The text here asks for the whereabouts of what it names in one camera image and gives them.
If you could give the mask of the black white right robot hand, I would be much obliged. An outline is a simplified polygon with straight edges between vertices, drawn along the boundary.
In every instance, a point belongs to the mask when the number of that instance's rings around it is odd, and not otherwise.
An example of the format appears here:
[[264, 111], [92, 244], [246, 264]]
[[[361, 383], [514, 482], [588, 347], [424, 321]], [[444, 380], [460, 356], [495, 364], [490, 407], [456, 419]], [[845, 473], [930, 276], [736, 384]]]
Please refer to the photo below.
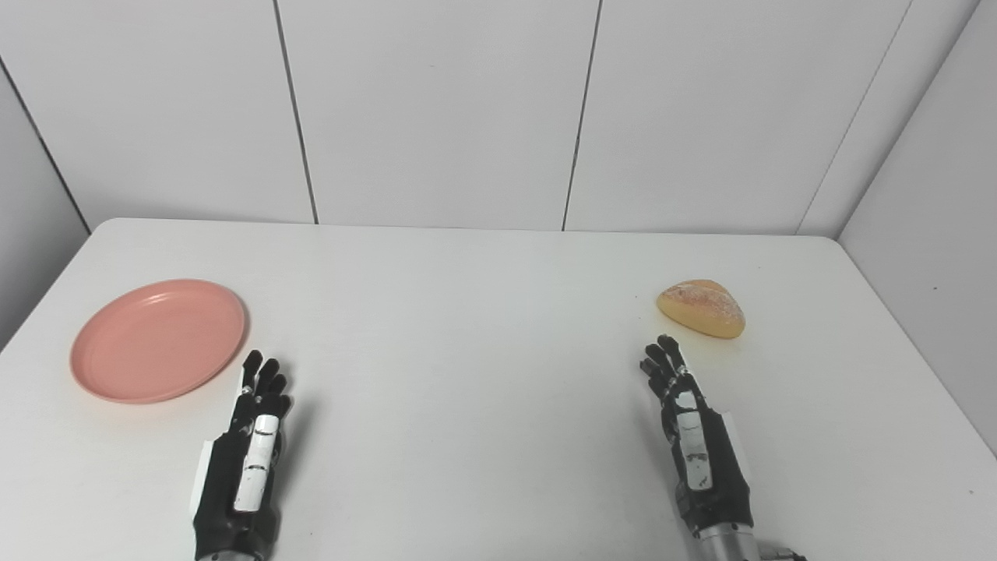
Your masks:
[[680, 345], [659, 335], [639, 367], [660, 402], [660, 420], [678, 476], [676, 501], [688, 529], [752, 528], [750, 486], [723, 416], [708, 404]]

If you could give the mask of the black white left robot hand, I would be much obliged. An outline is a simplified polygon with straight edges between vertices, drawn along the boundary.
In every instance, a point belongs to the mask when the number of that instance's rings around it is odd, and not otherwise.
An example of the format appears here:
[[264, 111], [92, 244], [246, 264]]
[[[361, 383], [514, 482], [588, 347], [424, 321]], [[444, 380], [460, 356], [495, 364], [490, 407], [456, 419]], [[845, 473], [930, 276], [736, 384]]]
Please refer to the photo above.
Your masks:
[[266, 560], [277, 543], [272, 492], [292, 405], [279, 369], [250, 351], [228, 427], [204, 444], [192, 494], [196, 560]]

